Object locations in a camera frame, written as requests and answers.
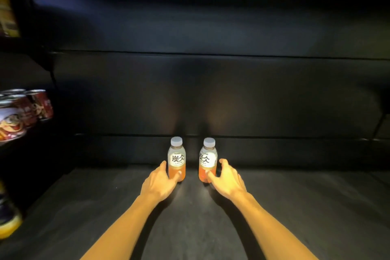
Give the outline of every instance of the horizontal groove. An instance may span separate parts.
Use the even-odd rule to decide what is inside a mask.
[[[295,55],[237,55],[237,54],[198,54],[182,52],[130,52],[130,51],[91,51],[91,50],[62,50],[52,51],[53,54],[66,52],[87,52],[87,53],[118,53],[134,55],[188,55],[188,56],[210,56],[210,57],[247,57],[247,58],[285,58],[285,59],[320,59],[320,60],[365,60],[365,61],[390,61],[390,58],[364,58],[364,57],[312,57],[312,56],[295,56]]]
[[[286,137],[286,136],[234,136],[234,135],[163,135],[163,134],[99,134],[99,133],[76,133],[74,136],[86,137],[140,137],[140,138],[172,138],[175,136],[183,138],[205,138],[212,137],[217,139],[285,139],[285,140],[351,140],[351,141],[368,141],[365,138],[347,138],[347,137]]]

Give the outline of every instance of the metal can lid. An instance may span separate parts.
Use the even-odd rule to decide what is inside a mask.
[[[11,90],[0,91],[3,95],[23,94],[26,90],[22,88],[14,88]]]
[[[15,95],[7,95],[7,96],[4,96],[4,98],[2,100],[16,100],[16,99],[20,99],[20,98],[24,98],[26,97],[26,95],[21,95],[21,94],[15,94]]]
[[[12,105],[11,100],[0,100],[0,108],[9,107]]]
[[[46,92],[46,90],[31,90],[31,91],[25,91],[24,94],[26,95],[35,95],[42,92]]]

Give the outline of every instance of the bottle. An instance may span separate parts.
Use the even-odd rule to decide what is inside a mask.
[[[206,171],[211,171],[214,175],[217,172],[218,153],[215,149],[215,140],[206,138],[203,141],[203,147],[199,153],[199,179],[203,183],[210,183]]]
[[[0,181],[0,239],[9,237],[22,224],[22,216],[5,193]]]
[[[172,179],[178,171],[181,171],[181,176],[178,182],[181,182],[186,177],[186,150],[183,147],[183,139],[173,137],[171,139],[171,147],[168,150],[168,176]]]

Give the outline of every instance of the person's right hand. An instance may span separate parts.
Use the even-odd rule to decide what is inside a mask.
[[[210,179],[215,189],[224,197],[232,200],[239,193],[245,193],[246,188],[241,175],[237,170],[229,165],[226,159],[220,159],[222,165],[221,177],[215,177],[214,174],[208,171],[207,177]]]

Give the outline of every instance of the white label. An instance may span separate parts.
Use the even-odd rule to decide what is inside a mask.
[[[200,151],[199,164],[204,168],[213,168],[217,162],[217,154],[210,151]]]
[[[186,157],[181,152],[173,152],[169,155],[168,165],[170,166],[182,166],[186,163]]]

